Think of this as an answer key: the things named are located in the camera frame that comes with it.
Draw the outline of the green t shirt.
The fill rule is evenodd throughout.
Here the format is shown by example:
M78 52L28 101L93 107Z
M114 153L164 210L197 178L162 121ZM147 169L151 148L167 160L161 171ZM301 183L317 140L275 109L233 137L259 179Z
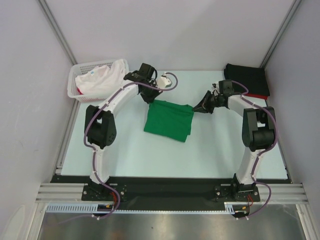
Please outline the green t shirt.
M192 107L188 104L154 100L149 104L143 130L184 143L191 134L193 116Z

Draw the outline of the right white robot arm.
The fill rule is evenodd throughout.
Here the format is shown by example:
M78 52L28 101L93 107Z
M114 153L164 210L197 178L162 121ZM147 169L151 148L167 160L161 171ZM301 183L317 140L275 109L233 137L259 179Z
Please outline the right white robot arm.
M213 84L202 100L192 108L195 113L212 114L216 108L226 108L242 117L241 138L245 151L231 196L242 201L249 194L249 186L257 183L256 175L262 156L278 142L278 128L273 107L262 107L245 98L249 90L234 80L221 80Z

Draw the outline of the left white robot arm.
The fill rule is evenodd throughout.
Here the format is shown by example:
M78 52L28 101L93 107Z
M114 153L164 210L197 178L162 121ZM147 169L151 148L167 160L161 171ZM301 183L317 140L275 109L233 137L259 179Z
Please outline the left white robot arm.
M142 63L138 70L124 76L123 83L106 100L97 106L89 105L85 112L84 145L92 148L92 173L90 179L96 183L93 194L100 200L110 196L111 188L104 184L110 178L104 152L116 139L116 115L132 98L140 95L147 103L152 103L162 91L157 89L157 70Z

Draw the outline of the white t shirt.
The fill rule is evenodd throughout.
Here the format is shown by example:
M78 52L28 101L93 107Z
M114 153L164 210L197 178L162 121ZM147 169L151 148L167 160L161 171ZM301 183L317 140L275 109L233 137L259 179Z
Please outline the white t shirt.
M75 78L76 87L83 95L105 94L118 89L127 73L124 59L118 59L111 66L96 66L86 74Z

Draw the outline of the folded black t shirt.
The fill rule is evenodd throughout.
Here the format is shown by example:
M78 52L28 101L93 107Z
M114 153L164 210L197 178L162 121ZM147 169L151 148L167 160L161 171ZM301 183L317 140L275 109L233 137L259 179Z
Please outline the folded black t shirt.
M226 80L236 81L248 89L248 93L270 96L264 68L233 65L227 63L223 70Z

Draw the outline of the folded red t shirt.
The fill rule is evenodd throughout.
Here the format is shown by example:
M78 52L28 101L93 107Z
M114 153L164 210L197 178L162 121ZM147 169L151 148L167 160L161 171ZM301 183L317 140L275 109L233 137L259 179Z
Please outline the folded red t shirt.
M257 98L257 99L263 99L263 100L267 100L268 96L266 95L260 95L260 94L253 94L253 93L247 93L245 94L246 97L251 97L251 98Z

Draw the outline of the white plastic laundry basket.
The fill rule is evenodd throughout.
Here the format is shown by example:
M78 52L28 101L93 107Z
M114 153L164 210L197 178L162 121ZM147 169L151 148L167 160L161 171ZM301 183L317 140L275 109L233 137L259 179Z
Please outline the white plastic laundry basket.
M123 85L128 72L128 62L123 58L73 65L67 95L81 103L104 100Z

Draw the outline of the black front mat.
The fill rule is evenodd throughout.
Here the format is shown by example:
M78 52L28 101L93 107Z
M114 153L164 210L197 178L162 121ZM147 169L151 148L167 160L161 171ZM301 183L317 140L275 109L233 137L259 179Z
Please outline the black front mat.
M263 203L263 190L275 196L275 187L287 186L289 179L259 179L260 185L251 190L237 190L230 178L156 178L111 177L108 189L94 183L88 176L54 175L52 184L81 184L80 200L112 202L127 211L215 211L225 202L240 204Z

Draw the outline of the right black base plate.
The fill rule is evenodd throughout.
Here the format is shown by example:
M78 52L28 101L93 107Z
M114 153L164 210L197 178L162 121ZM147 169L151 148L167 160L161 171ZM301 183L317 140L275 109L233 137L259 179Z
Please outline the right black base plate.
M220 184L214 187L216 202L260 202L260 194L256 183L240 183L234 174L229 184Z

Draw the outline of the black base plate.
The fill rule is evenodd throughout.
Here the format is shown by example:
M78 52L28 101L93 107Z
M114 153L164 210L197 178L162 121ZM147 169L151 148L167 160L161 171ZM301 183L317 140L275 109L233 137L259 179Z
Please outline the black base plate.
M127 187L125 185L112 183L110 187L119 193L121 202L127 200ZM115 192L109 188L92 182L84 185L81 200L87 202L112 201L116 196Z
M214 187L216 202L260 202L260 194L256 183L240 183L234 174L229 184L220 184Z

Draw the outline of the left aluminium corner post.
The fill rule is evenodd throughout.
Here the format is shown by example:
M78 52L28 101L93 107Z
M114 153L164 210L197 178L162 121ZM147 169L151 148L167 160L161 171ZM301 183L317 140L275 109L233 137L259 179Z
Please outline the left aluminium corner post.
M72 65L76 65L78 62L68 44L50 6L48 5L46 0L36 0L37 4L39 5L45 19L47 20L53 34L57 38L62 50L64 51L67 59Z

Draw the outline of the aluminium corner post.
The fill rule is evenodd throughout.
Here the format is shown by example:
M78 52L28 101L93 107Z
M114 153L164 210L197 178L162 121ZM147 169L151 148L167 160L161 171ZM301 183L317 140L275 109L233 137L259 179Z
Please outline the aluminium corner post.
M57 38L62 50L64 51L67 59L72 65L76 65L78 62L68 44L50 6L48 5L46 0L36 0L37 4L39 5L45 19L47 20L53 34Z
M286 31L288 30L291 22L293 21L295 15L297 14L299 8L304 3L304 0L294 0L286 13L282 23L280 24L279 29L277 30L266 54L264 55L261 64L259 65L260 68L266 68L268 62L272 58L277 46L279 45L282 37L285 35Z

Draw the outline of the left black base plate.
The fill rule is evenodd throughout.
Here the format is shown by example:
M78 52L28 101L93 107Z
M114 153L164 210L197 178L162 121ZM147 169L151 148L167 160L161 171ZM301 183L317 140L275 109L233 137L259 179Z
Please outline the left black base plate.
M121 202L127 200L127 187L125 185L112 183L110 187L119 193ZM116 196L115 192L109 188L92 182L84 185L81 200L87 202L112 201Z

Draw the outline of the right aluminium corner post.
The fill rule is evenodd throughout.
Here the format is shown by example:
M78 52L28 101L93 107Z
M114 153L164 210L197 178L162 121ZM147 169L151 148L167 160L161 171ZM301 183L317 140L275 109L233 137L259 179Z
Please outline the right aluminium corner post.
M264 55L261 64L259 65L260 68L266 68L268 62L272 58L277 46L279 45L282 37L285 35L286 31L288 30L291 22L293 21L295 15L297 14L299 8L304 3L304 0L294 0L286 13L282 23L280 24L279 29L277 30L266 54Z

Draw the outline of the aluminium front rail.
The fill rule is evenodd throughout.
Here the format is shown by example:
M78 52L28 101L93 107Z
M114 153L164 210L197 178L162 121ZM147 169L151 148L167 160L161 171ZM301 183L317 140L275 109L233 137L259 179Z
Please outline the aluminium front rail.
M40 185L36 201L38 203L80 203L85 183L43 183ZM201 200L216 201L214 184L122 184L126 186L127 200ZM262 204L308 204L308 198L301 184L259 185L258 192Z

